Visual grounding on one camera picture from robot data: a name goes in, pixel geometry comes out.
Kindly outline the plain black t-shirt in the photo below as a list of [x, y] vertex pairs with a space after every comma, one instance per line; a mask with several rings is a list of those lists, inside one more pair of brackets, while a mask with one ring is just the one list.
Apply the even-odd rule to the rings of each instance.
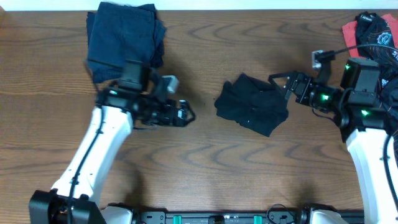
[[270, 83], [245, 73], [224, 82], [215, 108], [217, 116], [267, 137], [289, 116], [287, 100]]

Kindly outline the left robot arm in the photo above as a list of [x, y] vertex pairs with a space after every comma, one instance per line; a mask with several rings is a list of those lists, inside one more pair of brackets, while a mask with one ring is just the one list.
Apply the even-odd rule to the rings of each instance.
[[104, 182], [119, 148], [146, 125], [185, 127], [195, 113], [186, 100], [161, 98], [110, 87], [99, 92], [89, 128], [65, 172], [48, 192], [36, 190], [29, 202], [31, 223], [140, 223], [139, 212], [122, 203], [100, 209]]

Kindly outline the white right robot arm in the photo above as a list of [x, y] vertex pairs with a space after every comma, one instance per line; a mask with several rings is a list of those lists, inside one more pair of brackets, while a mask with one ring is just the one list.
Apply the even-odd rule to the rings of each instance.
[[361, 190], [365, 223], [397, 223], [397, 159], [389, 115], [376, 92], [380, 66], [364, 58], [349, 58], [340, 87], [328, 85], [330, 63], [323, 62], [316, 78], [302, 72], [270, 75], [286, 78], [277, 90], [312, 111], [332, 113], [342, 141], [354, 162]]

